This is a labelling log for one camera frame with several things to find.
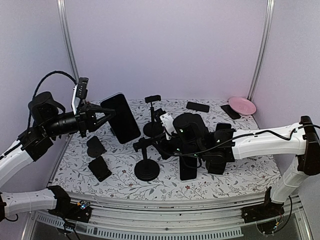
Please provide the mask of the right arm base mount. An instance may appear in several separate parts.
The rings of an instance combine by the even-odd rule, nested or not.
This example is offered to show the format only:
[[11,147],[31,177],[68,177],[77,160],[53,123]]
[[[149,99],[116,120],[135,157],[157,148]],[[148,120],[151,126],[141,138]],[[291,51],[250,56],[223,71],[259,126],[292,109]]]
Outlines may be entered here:
[[252,223],[273,217],[279,217],[279,220],[273,220],[271,223],[265,222],[257,225],[259,232],[264,235],[273,235],[282,229],[280,224],[285,213],[284,203],[272,202],[271,190],[271,186],[266,190],[263,203],[246,206],[241,209],[241,218],[245,223]]

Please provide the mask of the black folding stand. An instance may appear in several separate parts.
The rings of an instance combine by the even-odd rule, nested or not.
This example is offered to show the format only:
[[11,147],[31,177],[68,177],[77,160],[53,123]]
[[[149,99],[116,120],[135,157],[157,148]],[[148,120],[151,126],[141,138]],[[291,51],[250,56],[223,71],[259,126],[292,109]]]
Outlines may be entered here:
[[107,150],[99,140],[97,136],[91,137],[87,142],[87,155],[91,158],[98,158],[102,154],[106,153]]

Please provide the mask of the black phone under plate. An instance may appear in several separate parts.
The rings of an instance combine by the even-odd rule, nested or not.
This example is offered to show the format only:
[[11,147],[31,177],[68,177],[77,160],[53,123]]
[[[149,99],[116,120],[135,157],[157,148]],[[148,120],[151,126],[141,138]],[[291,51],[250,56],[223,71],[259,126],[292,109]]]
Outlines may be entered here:
[[222,105],[220,107],[232,120],[238,120],[241,118],[241,115],[234,111],[229,104]]

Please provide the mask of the aluminium front rail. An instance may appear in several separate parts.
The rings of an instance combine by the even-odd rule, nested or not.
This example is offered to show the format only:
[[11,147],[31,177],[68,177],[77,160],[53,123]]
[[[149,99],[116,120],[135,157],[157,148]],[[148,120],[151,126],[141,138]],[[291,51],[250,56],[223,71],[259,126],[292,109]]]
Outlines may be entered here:
[[263,194],[199,200],[124,200],[89,196],[89,222],[75,228],[39,210],[30,214],[24,240],[312,240],[302,202],[293,195],[284,204],[278,231],[275,217],[245,222],[242,208],[260,204]]

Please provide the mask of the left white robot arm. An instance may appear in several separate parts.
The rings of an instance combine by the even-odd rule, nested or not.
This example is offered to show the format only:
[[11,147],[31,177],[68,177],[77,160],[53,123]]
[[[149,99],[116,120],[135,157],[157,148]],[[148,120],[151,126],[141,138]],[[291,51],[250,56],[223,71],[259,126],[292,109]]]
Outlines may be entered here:
[[0,219],[11,216],[49,210],[63,220],[84,213],[87,208],[74,204],[68,193],[59,185],[45,187],[48,177],[42,173],[36,177],[31,164],[44,158],[53,159],[57,137],[80,133],[85,137],[94,132],[116,115],[112,108],[86,103],[84,97],[72,98],[72,110],[55,101],[49,91],[33,97],[28,104],[34,123],[21,133],[9,149],[0,156]]

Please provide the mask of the aluminium frame post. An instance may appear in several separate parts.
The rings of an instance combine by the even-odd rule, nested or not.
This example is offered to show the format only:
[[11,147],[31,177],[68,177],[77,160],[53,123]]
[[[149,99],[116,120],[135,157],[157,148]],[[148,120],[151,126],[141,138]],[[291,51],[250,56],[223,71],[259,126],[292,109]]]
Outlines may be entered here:
[[62,31],[62,38],[64,41],[67,59],[71,69],[71,75],[74,77],[75,81],[78,82],[80,76],[79,76],[78,66],[76,63],[76,58],[74,54],[72,38],[71,38],[71,33],[70,33],[70,28],[68,23],[66,1],[57,0],[56,3],[57,3],[57,11],[58,11],[60,27]]
[[270,36],[270,31],[272,27],[272,22],[273,22],[273,14],[274,14],[274,8],[275,8],[275,0],[267,0],[266,1],[266,11],[265,11],[265,18],[263,22],[263,28],[262,28],[262,37],[260,41],[260,47],[257,55],[257,61],[255,64],[255,68],[253,71],[253,76],[251,80],[251,84],[249,87],[247,99],[249,101],[253,101],[254,95],[258,86],[259,78],[260,78],[260,73],[262,70],[263,66],[263,61],[268,45],[268,40]]

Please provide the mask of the black phone small left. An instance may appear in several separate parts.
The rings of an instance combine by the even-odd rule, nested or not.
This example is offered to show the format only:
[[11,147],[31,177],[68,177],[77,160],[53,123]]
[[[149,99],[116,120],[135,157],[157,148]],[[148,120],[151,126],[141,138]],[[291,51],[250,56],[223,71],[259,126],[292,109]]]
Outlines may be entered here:
[[88,164],[88,168],[99,182],[103,182],[105,179],[112,175],[112,172],[109,170],[102,156],[99,156],[96,159],[92,160]]

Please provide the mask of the pink plate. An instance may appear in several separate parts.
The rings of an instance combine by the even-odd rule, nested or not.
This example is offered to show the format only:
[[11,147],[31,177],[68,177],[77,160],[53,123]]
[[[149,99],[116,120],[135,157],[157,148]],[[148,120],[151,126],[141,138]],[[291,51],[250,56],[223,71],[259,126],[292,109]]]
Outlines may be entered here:
[[257,111],[256,106],[243,97],[231,97],[228,99],[228,104],[235,112],[244,116],[253,115]]

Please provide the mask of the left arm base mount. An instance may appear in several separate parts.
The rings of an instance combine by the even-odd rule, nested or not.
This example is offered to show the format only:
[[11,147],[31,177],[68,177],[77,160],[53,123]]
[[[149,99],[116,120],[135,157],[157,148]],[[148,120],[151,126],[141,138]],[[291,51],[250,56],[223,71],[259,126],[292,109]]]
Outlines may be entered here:
[[49,209],[48,213],[54,216],[58,216],[63,220],[73,220],[82,223],[88,223],[91,215],[92,208],[89,202],[80,201],[72,203],[67,198],[60,198],[56,201],[54,209]]

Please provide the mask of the right aluminium frame post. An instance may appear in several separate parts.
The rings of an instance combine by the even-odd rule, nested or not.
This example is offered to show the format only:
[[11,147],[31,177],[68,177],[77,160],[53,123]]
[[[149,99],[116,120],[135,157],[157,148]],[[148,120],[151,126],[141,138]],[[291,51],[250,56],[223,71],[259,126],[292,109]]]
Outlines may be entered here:
[[251,84],[249,87],[247,99],[249,101],[253,101],[254,95],[258,86],[259,78],[260,78],[260,73],[262,70],[263,66],[263,61],[268,45],[268,40],[270,36],[270,31],[272,27],[272,22],[273,22],[273,14],[274,14],[274,8],[275,8],[275,0],[267,0],[266,1],[266,11],[265,11],[265,18],[263,22],[263,28],[262,28],[262,37],[260,41],[260,47],[257,55],[257,61],[255,64],[255,68],[253,71],[253,76],[251,80]]

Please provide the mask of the tall black phone stand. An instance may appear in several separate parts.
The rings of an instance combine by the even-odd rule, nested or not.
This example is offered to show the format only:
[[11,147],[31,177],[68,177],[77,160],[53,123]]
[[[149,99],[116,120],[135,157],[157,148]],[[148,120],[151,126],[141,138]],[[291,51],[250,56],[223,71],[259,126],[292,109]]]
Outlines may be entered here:
[[155,180],[160,174],[159,164],[148,158],[147,147],[151,146],[153,140],[151,138],[141,137],[138,142],[133,144],[133,149],[138,152],[141,150],[142,160],[136,163],[134,167],[135,176],[143,181],[149,182]]
[[143,133],[149,137],[155,137],[157,135],[160,135],[163,133],[163,127],[159,122],[156,122],[155,120],[155,109],[153,107],[153,102],[157,102],[161,100],[161,96],[160,95],[151,95],[151,96],[147,96],[144,98],[144,101],[146,104],[150,104],[150,118],[151,118],[151,122],[148,122],[144,125],[143,127]]

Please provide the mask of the blue-edged phone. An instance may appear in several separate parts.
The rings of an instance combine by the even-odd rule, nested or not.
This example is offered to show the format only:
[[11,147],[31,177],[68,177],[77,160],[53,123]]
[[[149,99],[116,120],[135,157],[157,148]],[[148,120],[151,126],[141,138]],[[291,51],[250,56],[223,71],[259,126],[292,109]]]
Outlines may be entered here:
[[207,161],[206,162],[206,169],[209,174],[214,175],[222,175],[226,168],[226,162],[213,162],[213,161]]
[[222,123],[219,122],[217,123],[216,127],[215,127],[215,131],[224,131],[227,133],[233,133],[234,129],[232,128],[232,125],[230,123]]

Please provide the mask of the left aluminium frame post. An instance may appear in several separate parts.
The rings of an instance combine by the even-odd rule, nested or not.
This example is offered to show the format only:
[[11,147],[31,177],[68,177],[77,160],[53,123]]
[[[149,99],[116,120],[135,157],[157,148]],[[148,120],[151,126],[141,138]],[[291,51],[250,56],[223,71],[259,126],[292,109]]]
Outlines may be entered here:
[[71,75],[74,77],[75,81],[78,82],[80,76],[79,76],[78,66],[76,63],[76,58],[74,54],[72,38],[71,38],[71,33],[70,33],[70,28],[68,23],[66,1],[57,0],[56,3],[57,3],[57,11],[58,11],[60,27],[62,31],[62,38],[64,41],[67,59],[71,69]]

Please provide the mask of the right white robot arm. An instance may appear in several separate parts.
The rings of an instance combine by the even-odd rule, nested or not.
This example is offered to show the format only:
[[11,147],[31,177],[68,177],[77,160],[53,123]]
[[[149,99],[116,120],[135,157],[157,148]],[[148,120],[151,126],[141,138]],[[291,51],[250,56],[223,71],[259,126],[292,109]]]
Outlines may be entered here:
[[166,141],[168,148],[161,147],[159,152],[201,159],[212,173],[235,160],[292,155],[289,168],[265,193],[267,200],[258,208],[262,218],[269,218],[304,180],[320,173],[320,127],[307,115],[290,125],[258,130],[234,129],[230,124],[218,123],[210,132],[202,117],[194,113],[165,116],[162,125],[171,137]]

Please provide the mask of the floral patterned table mat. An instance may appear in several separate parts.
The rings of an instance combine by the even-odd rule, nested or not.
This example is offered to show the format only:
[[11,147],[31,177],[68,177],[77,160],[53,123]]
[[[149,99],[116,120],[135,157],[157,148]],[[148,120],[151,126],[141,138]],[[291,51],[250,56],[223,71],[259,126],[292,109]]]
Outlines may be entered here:
[[[92,160],[87,154],[87,141],[96,136],[103,144],[103,154],[111,176],[98,181],[89,169]],[[142,154],[133,149],[133,143],[119,143],[110,126],[89,133],[86,137],[74,134],[52,177],[51,183],[74,194],[146,201],[193,201],[262,194],[281,176],[270,155],[240,159],[228,163],[221,175],[208,173],[204,166],[196,178],[180,179],[179,159],[162,159],[152,146],[147,148],[150,159],[159,164],[158,178],[144,182],[134,174],[134,167]]]

